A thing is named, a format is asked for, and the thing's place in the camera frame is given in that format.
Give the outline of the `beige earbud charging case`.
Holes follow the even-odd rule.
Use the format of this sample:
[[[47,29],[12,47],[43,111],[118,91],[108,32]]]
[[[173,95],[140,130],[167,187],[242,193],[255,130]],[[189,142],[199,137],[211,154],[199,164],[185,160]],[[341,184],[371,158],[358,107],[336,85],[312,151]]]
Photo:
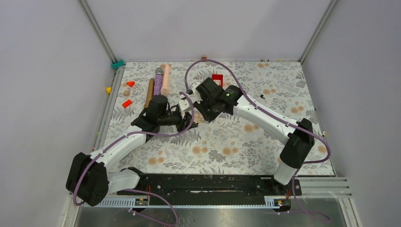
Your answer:
[[[193,116],[196,123],[203,123],[205,121],[201,113],[196,112]]]

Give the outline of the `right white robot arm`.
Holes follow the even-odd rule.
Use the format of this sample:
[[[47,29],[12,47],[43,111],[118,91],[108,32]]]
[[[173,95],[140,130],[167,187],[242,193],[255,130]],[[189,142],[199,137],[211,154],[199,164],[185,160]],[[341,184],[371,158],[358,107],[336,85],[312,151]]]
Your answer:
[[[274,111],[266,114],[262,106],[246,97],[239,87],[230,85],[224,89],[211,78],[193,83],[191,90],[195,96],[194,106],[206,121],[215,120],[221,113],[243,118],[268,131],[284,145],[271,188],[278,195],[287,192],[291,178],[315,144],[312,123],[307,119],[296,121]]]

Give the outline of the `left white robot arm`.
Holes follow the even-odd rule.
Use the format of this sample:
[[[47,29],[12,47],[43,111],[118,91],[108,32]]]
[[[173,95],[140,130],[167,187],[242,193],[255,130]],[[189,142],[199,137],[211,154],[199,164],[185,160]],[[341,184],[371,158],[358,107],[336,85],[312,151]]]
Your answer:
[[[161,126],[176,126],[177,133],[172,134],[172,137],[195,126],[194,102],[185,93],[181,95],[182,99],[175,112],[168,111],[166,96],[154,96],[149,106],[115,141],[90,154],[80,152],[73,158],[66,189],[73,194],[74,205],[86,203],[96,206],[110,193],[131,190],[135,194],[142,194],[146,190],[146,180],[134,170],[110,172],[110,169],[152,137],[161,137]]]

